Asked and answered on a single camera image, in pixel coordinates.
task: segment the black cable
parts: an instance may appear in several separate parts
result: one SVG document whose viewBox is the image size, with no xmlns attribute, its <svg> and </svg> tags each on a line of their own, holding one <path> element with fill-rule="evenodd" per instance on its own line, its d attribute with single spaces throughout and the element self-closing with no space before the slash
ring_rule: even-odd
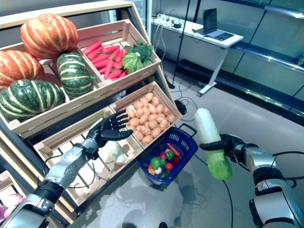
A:
<svg viewBox="0 0 304 228">
<path fill-rule="evenodd" d="M 204 162 L 199 156 L 197 156 L 196 154 L 194 154 L 194 156 L 200 160 L 202 163 L 204 163 L 206 166 L 208 166 L 208 164 L 206 162 Z M 222 180 L 224 185 L 226 186 L 228 195 L 229 195 L 229 199 L 230 199 L 230 206 L 231 206 L 231 228 L 233 228 L 233 204 L 232 204 L 232 198 L 231 198 L 231 194 L 230 194 L 230 190 L 228 185 L 226 184 L 226 182 L 224 180 Z"/>
</svg>

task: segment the green squash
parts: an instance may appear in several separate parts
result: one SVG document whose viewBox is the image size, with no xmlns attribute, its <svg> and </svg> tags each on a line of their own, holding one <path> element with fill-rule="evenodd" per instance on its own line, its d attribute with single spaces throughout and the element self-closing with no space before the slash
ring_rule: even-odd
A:
<svg viewBox="0 0 304 228">
<path fill-rule="evenodd" d="M 27 120 L 65 102 L 63 91 L 50 82 L 22 79 L 0 93 L 0 112 L 7 120 Z"/>
<path fill-rule="evenodd" d="M 92 79 L 80 54 L 62 54 L 57 59 L 57 69 L 63 88 L 71 99 L 92 90 Z"/>
</svg>

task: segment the small potato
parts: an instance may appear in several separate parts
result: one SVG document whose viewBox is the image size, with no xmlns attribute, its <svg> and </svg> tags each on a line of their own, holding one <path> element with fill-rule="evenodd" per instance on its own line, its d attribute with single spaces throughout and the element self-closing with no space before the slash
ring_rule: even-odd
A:
<svg viewBox="0 0 304 228">
<path fill-rule="evenodd" d="M 169 123 L 173 123 L 173 122 L 175 121 L 174 115 L 171 115 L 171 114 L 168 115 L 168 116 L 167 116 L 167 120 L 168 120 Z"/>
<path fill-rule="evenodd" d="M 147 136 L 143 137 L 142 143 L 149 144 L 152 140 L 153 140 L 152 136 L 147 135 Z"/>
<path fill-rule="evenodd" d="M 135 131 L 134 132 L 135 137 L 139 140 L 142 141 L 143 140 L 143 134 L 140 133 L 139 131 Z"/>
<path fill-rule="evenodd" d="M 155 107 L 158 106 L 160 104 L 160 100 L 158 99 L 158 97 L 154 96 L 152 98 L 151 104 L 154 105 Z"/>
<path fill-rule="evenodd" d="M 156 120 L 149 121 L 149 127 L 150 127 L 150 129 L 154 129 L 157 126 L 158 126 L 158 124 L 157 124 Z"/>
<path fill-rule="evenodd" d="M 162 114 L 162 113 L 159 113 L 159 114 L 157 115 L 157 117 L 162 117 L 162 118 L 166 119 L 165 115 Z"/>
<path fill-rule="evenodd" d="M 168 127 L 168 121 L 166 119 L 163 119 L 160 122 L 159 127 L 162 131 L 166 130 L 166 128 Z"/>
<path fill-rule="evenodd" d="M 159 104 L 158 106 L 156 106 L 156 111 L 157 113 L 162 113 L 163 112 L 163 105 L 162 104 Z"/>
<path fill-rule="evenodd" d="M 137 127 L 139 125 L 139 119 L 133 118 L 129 121 L 129 123 L 130 123 L 130 126 Z"/>
<path fill-rule="evenodd" d="M 158 116 L 157 118 L 156 118 L 156 121 L 158 122 L 158 123 L 160 123 L 162 120 L 164 120 L 164 119 L 166 119 L 166 118 L 164 118 L 164 117 L 161 117 L 161 116 Z"/>
<path fill-rule="evenodd" d="M 149 121 L 155 120 L 157 118 L 157 114 L 150 114 L 149 115 Z"/>
<path fill-rule="evenodd" d="M 167 107 L 164 107 L 163 108 L 163 111 L 162 111 L 162 113 L 165 115 L 165 116 L 168 116 L 168 115 L 170 115 L 170 110 L 169 110 L 169 108 L 167 108 Z"/>
<path fill-rule="evenodd" d="M 141 125 L 144 125 L 145 124 L 145 122 L 147 122 L 148 121 L 148 116 L 147 115 L 142 115 L 141 116 L 141 118 L 139 119 L 139 123 L 141 124 Z"/>
<path fill-rule="evenodd" d="M 150 110 L 148 107 L 142 107 L 142 110 L 143 110 L 143 114 L 149 116 L 150 115 Z"/>
<path fill-rule="evenodd" d="M 149 105 L 149 110 L 150 110 L 151 114 L 156 114 L 157 113 L 156 108 L 155 108 L 154 105 Z"/>
<path fill-rule="evenodd" d="M 126 110 L 128 117 L 130 117 L 130 119 L 133 119 L 135 117 L 135 113 L 134 110 L 131 108 L 127 108 Z"/>
<path fill-rule="evenodd" d="M 153 93 L 147 93 L 145 97 L 147 98 L 148 102 L 151 102 L 153 98 Z"/>
<path fill-rule="evenodd" d="M 143 109 L 142 108 L 137 109 L 135 115 L 137 118 L 140 118 L 143 115 Z"/>
<path fill-rule="evenodd" d="M 135 129 L 137 130 L 137 131 L 141 131 L 141 128 L 142 128 L 142 126 L 141 125 L 138 125 L 137 127 L 135 127 Z"/>
<path fill-rule="evenodd" d="M 143 104 L 140 101 L 136 101 L 133 105 L 136 110 L 143 107 Z"/>
<path fill-rule="evenodd" d="M 146 135 L 151 134 L 151 130 L 149 127 L 142 126 L 141 133 L 146 136 Z"/>
<path fill-rule="evenodd" d="M 149 121 L 145 122 L 144 126 L 149 128 Z"/>
<path fill-rule="evenodd" d="M 142 97 L 142 98 L 140 99 L 140 102 L 142 103 L 142 105 L 143 105 L 144 107 L 148 107 L 148 105 L 149 105 L 149 101 L 148 101 L 148 99 L 147 99 L 146 97 Z"/>
<path fill-rule="evenodd" d="M 161 129 L 159 127 L 156 127 L 151 131 L 151 135 L 153 138 L 156 138 L 160 135 L 161 132 Z"/>
</svg>

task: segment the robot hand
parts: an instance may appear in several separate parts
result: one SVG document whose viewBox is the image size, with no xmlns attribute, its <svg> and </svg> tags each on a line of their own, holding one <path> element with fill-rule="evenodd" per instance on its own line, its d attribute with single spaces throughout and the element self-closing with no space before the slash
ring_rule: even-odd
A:
<svg viewBox="0 0 304 228">
<path fill-rule="evenodd" d="M 206 144 L 200 144 L 199 147 L 205 151 L 215 151 L 224 149 L 225 155 L 228 156 L 233 162 L 244 163 L 244 153 L 242 151 L 244 141 L 231 134 L 220 134 L 221 140 Z"/>
<path fill-rule="evenodd" d="M 128 120 L 122 120 L 128 117 L 128 115 L 123 113 L 125 113 L 125 110 L 121 110 L 108 118 L 98 120 L 90 128 L 87 138 L 94 139 L 100 148 L 108 141 L 118 141 L 129 137 L 133 133 L 132 130 L 119 131 L 126 127 L 125 123 L 128 122 Z"/>
</svg>

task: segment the desk leg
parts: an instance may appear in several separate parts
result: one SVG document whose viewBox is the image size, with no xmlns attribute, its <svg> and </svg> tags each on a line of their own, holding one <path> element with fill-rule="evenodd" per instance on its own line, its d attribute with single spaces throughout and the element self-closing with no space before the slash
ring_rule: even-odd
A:
<svg viewBox="0 0 304 228">
<path fill-rule="evenodd" d="M 228 53 L 229 48 L 225 48 L 223 51 L 223 54 L 218 62 L 217 67 L 215 68 L 215 70 L 213 71 L 213 74 L 211 76 L 211 79 L 209 81 L 209 83 L 207 85 L 205 85 L 205 87 L 203 87 L 199 92 L 198 92 L 198 96 L 201 97 L 203 96 L 208 90 L 210 90 L 213 86 L 215 86 L 217 83 L 215 82 L 215 79 L 218 76 L 219 70 L 223 65 L 223 62 L 226 58 L 226 55 Z"/>
</svg>

